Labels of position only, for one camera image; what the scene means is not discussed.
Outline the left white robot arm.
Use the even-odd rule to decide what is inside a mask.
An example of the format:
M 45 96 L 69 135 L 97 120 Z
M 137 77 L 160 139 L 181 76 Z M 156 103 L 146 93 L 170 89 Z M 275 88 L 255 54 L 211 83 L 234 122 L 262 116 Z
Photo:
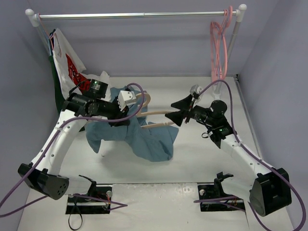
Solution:
M 72 142 L 88 120 L 102 116 L 109 126 L 129 125 L 128 107 L 136 103 L 135 93 L 124 88 L 110 102 L 102 100 L 106 91 L 107 84 L 98 80 L 92 80 L 84 94 L 70 91 L 40 153 L 29 164 L 21 164 L 18 168 L 18 174 L 29 188 L 54 200 L 75 194 L 85 202 L 94 200 L 96 181 L 82 175 L 61 176 L 60 170 Z

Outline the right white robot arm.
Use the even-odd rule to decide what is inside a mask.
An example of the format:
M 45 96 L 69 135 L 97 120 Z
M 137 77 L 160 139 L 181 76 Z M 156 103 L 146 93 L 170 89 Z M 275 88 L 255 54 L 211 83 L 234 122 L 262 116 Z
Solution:
M 291 204 L 288 173 L 264 163 L 260 157 L 246 148 L 225 117 L 228 109 L 224 101 L 214 100 L 209 108 L 194 105 L 193 96 L 172 103 L 177 111 L 166 113 L 177 126 L 194 119 L 207 129 L 206 136 L 227 153 L 248 175 L 247 183 L 237 180 L 233 174 L 218 173 L 214 179 L 213 193 L 218 198 L 235 196 L 250 203 L 260 216 L 267 216 Z

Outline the dark green garment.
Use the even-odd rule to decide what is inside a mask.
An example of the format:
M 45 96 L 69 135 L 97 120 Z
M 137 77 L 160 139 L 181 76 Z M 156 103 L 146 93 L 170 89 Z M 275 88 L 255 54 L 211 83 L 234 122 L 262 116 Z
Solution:
M 51 72 L 52 72 L 52 78 L 53 78 L 53 83 L 54 83 L 54 97 L 55 97 L 56 109 L 57 109 L 58 114 L 60 114 L 63 104 L 65 102 L 65 98 L 62 95 L 58 73 L 57 73 L 52 55 L 49 56 L 49 62 L 51 64 Z

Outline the white t shirt red print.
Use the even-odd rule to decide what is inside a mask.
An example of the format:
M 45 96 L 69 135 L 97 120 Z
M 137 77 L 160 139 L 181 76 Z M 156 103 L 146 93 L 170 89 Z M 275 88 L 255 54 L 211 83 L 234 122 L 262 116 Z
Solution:
M 78 83 L 87 79 L 94 79 L 108 85 L 104 99 L 109 101 L 111 99 L 110 76 L 105 71 L 102 71 L 99 76 L 94 74 L 84 74 L 83 71 L 86 70 L 86 67 L 75 53 L 62 31 L 57 28 L 53 33 L 52 38 L 52 56 L 63 97 L 66 99 L 69 95 L 69 91 Z

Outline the silver clothes rail rack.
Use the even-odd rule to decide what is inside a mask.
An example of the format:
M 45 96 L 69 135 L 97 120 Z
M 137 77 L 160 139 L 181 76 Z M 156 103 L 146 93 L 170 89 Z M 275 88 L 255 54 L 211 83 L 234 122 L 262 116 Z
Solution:
M 227 42 L 228 61 L 235 44 L 238 31 L 247 10 L 246 4 L 241 4 L 237 9 L 233 9 L 231 24 L 225 32 Z M 152 17 L 194 17 L 194 16 L 223 16 L 223 11 L 217 12 L 160 12 L 160 13 L 89 13 L 89 14 L 50 14 L 44 15 L 35 13 L 32 9 L 26 9 L 25 15 L 28 17 L 33 27 L 43 27 L 42 20 L 82 20 L 82 19 L 122 19 L 122 18 L 152 18 Z

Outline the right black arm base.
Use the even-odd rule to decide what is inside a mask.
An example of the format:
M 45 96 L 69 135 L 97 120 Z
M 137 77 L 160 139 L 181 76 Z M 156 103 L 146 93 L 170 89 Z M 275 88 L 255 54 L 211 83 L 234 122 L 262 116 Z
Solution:
M 199 203 L 201 212 L 245 212 L 244 201 L 231 194 L 226 194 L 222 189 L 221 182 L 230 177 L 233 175 L 220 172 L 213 183 L 198 184 L 199 200 L 206 200 L 206 202 Z

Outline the teal blue t shirt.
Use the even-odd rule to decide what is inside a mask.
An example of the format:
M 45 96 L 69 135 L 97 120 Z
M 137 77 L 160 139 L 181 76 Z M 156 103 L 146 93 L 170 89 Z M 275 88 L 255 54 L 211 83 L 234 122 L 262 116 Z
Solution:
M 173 144 L 178 135 L 177 127 L 168 125 L 154 128 L 142 126 L 156 125 L 145 117 L 132 117 L 128 126 L 112 127 L 107 122 L 94 121 L 85 126 L 86 138 L 95 153 L 101 141 L 124 141 L 140 158 L 151 162 L 169 161 L 173 157 Z

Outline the beige wooden hanger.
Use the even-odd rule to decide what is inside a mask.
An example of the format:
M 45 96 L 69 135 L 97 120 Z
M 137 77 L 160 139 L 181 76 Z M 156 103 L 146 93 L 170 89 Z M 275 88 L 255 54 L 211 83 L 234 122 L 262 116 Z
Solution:
M 165 115 L 167 113 L 171 113 L 171 111 L 148 111 L 143 109 L 146 109 L 148 104 L 151 101 L 151 96 L 149 93 L 146 91 L 143 93 L 143 98 L 142 98 L 142 93 L 135 93 L 136 97 L 136 104 L 137 108 L 141 106 L 141 109 L 134 115 L 132 118 L 129 119 L 129 122 L 131 125 L 135 125 L 140 127 L 142 130 L 152 130 L 152 129 L 159 129 L 159 128 L 167 128 L 168 126 L 173 126 L 175 125 L 174 122 L 171 120 L 168 120 L 167 122 L 159 122 L 159 123 L 154 123 L 154 122 L 146 122 L 146 118 L 148 116 L 157 116 L 157 115 Z

